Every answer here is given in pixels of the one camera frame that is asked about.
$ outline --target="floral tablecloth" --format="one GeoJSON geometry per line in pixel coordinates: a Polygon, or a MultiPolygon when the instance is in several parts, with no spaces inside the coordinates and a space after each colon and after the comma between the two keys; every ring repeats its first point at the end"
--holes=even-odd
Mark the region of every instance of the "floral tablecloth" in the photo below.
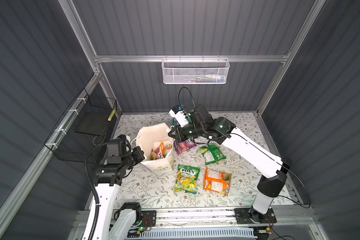
{"type": "MultiPolygon", "coordinates": [[[[213,118],[225,117],[236,124],[248,137],[268,150],[264,137],[252,113],[215,113],[213,118]]],[[[165,122],[172,125],[173,118],[169,114],[133,114],[122,115],[117,125],[114,138],[125,134],[134,139],[139,129],[144,126],[152,126],[165,122]]],[[[206,142],[205,138],[199,137],[196,142],[206,142]]],[[[172,207],[228,207],[250,206],[257,192],[257,183],[261,173],[249,162],[236,152],[220,145],[226,160],[208,167],[232,173],[231,189],[228,196],[203,190],[203,181],[206,170],[205,160],[198,151],[200,145],[187,152],[177,155],[174,152],[174,170],[157,176],[142,164],[133,168],[132,173],[123,179],[122,186],[115,201],[115,208],[120,208],[125,202],[140,202],[143,209],[147,208],[172,208],[172,207]],[[173,187],[177,177],[178,164],[199,167],[201,172],[197,180],[197,194],[174,192],[173,187]]],[[[290,197],[286,187],[281,195],[290,197]]],[[[283,197],[275,198],[273,205],[293,204],[283,197]]]]}

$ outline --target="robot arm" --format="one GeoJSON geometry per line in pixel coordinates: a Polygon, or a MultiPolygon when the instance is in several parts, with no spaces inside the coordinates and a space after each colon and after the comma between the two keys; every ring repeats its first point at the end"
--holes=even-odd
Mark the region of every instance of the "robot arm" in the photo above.
{"type": "Polygon", "coordinates": [[[99,212],[95,213],[96,203],[93,200],[83,240],[124,240],[131,226],[142,220],[140,204],[125,203],[120,209],[119,218],[109,230],[115,199],[126,171],[146,159],[139,146],[131,149],[129,141],[128,136],[120,135],[107,143],[106,157],[96,170],[94,180],[100,200],[99,212]]]}
{"type": "Polygon", "coordinates": [[[175,138],[177,142],[205,137],[237,152],[262,173],[251,214],[254,222],[266,218],[273,198],[279,195],[285,184],[290,160],[281,159],[266,151],[228,119],[213,119],[201,104],[189,112],[181,106],[175,106],[171,109],[170,115],[181,123],[168,133],[168,136],[175,138]]]}

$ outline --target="red wire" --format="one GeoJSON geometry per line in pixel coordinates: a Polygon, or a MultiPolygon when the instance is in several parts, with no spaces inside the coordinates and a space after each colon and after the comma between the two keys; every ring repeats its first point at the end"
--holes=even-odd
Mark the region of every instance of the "red wire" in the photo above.
{"type": "Polygon", "coordinates": [[[147,229],[147,227],[148,227],[148,221],[147,221],[147,219],[146,218],[144,218],[145,219],[145,229],[144,229],[144,232],[145,232],[145,230],[147,229]]]}
{"type": "Polygon", "coordinates": [[[152,222],[151,222],[151,219],[150,219],[150,218],[148,218],[148,220],[149,220],[149,222],[150,222],[150,225],[151,225],[151,227],[152,227],[152,222]]]}

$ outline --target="paper bag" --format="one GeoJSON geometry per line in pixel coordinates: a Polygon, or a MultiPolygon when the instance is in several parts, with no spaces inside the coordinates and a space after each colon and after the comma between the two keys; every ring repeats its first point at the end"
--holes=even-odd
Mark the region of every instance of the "paper bag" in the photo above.
{"type": "Polygon", "coordinates": [[[147,159],[141,163],[153,171],[156,175],[163,175],[166,172],[173,171],[173,138],[168,136],[170,128],[165,123],[160,123],[154,126],[142,127],[137,133],[136,146],[140,146],[144,151],[147,159]],[[160,143],[164,146],[172,144],[172,149],[163,159],[152,161],[152,149],[157,149],[160,143]]]}

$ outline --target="gray wall panel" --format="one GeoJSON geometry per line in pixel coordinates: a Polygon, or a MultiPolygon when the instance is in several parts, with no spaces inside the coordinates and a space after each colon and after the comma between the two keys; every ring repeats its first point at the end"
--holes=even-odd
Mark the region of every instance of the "gray wall panel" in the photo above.
{"type": "MultiPolygon", "coordinates": [[[[188,87],[196,103],[210,111],[257,109],[279,63],[232,63],[226,84],[164,84],[160,63],[103,63],[124,112],[168,111],[178,104],[178,91],[188,87]]],[[[191,106],[185,90],[180,101],[191,106]]]]}
{"type": "Polygon", "coordinates": [[[360,238],[360,1],[326,2],[263,118],[331,239],[360,238]]]}
{"type": "MultiPolygon", "coordinates": [[[[0,1],[0,207],[92,75],[58,1],[0,1]]],[[[53,158],[3,239],[65,239],[89,193],[81,169],[53,158]]]]}
{"type": "Polygon", "coordinates": [[[313,1],[74,3],[98,55],[279,55],[313,1]]]}

